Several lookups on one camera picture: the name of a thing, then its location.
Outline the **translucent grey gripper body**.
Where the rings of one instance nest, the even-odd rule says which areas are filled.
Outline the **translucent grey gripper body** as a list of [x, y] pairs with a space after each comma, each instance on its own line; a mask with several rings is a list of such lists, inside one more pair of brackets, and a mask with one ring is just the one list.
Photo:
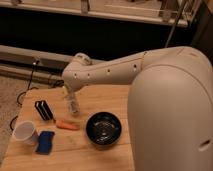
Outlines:
[[70, 113], [73, 116], [77, 116], [80, 113], [79, 104], [75, 96], [75, 92], [70, 87], [65, 87], [65, 98], [69, 107]]

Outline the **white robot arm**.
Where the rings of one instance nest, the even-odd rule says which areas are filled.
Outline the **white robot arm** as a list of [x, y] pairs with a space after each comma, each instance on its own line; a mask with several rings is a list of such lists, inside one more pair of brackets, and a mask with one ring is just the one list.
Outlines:
[[93, 63], [76, 54], [63, 71], [67, 91], [130, 87], [127, 116], [135, 171], [213, 171], [213, 66], [178, 46]]

